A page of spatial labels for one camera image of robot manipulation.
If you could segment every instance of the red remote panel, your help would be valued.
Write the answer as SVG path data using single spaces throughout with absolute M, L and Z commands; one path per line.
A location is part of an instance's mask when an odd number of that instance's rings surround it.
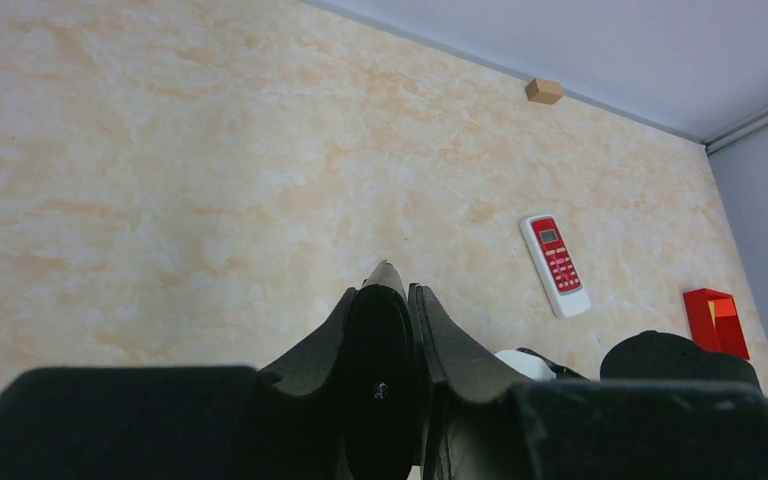
M 540 243 L 546 263 L 552 272 L 555 286 L 561 294 L 571 293 L 581 288 L 578 272 L 567 252 L 561 231 L 555 225 L 554 218 L 543 218 L 532 222 L 531 228 Z

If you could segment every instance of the black plastic part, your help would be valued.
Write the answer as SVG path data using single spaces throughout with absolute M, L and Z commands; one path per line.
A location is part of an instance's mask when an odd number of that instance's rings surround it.
M 640 361 L 662 368 L 666 353 Z M 430 288 L 405 299 L 382 263 L 260 372 L 23 375 L 0 396 L 0 478 L 403 479 L 411 464 L 440 480 L 768 478 L 768 401 L 702 371 L 708 381 L 531 382 Z
M 623 340 L 608 351 L 599 376 L 602 380 L 731 381 L 761 390 L 758 375 L 746 360 L 707 352 L 684 337 L 654 330 Z
M 349 308 L 340 348 L 340 427 L 357 480 L 410 473 L 418 440 L 412 337 L 402 280 L 381 262 Z

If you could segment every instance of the wooden block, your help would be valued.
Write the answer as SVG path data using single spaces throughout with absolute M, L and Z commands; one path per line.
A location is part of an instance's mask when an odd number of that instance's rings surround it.
M 564 89 L 558 82 L 535 78 L 525 86 L 525 94 L 532 102 L 553 105 L 564 96 Z

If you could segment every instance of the black foam padding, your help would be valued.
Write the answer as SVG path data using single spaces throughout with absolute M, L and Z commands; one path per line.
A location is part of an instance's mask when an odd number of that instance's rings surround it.
M 243 367 L 30 371 L 0 396 L 0 478 L 239 477 L 255 377 Z
M 602 360 L 599 374 L 603 380 L 731 381 L 761 389 L 746 360 L 706 352 L 684 337 L 652 330 L 618 343 Z
M 531 478 L 768 478 L 768 400 L 754 388 L 567 380 L 512 390 Z

